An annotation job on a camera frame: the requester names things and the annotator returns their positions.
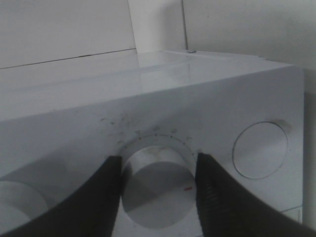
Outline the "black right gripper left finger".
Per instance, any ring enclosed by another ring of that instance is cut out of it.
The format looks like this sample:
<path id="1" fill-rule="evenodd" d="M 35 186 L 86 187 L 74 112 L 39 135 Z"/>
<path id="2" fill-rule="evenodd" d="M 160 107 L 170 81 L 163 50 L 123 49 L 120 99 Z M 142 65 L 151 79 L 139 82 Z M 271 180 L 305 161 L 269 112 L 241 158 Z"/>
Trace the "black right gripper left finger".
<path id="1" fill-rule="evenodd" d="M 122 157 L 109 156 L 74 193 L 4 237 L 110 237 L 119 209 Z"/>

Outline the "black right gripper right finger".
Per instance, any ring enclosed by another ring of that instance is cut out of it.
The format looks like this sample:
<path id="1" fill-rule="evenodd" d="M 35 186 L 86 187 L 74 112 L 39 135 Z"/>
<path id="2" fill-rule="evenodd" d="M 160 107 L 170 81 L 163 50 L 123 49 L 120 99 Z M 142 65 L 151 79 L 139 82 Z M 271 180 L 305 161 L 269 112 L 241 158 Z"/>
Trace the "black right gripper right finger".
<path id="1" fill-rule="evenodd" d="M 195 182 L 197 213 L 205 237 L 316 235 L 258 199 L 209 154 L 198 154 Z"/>

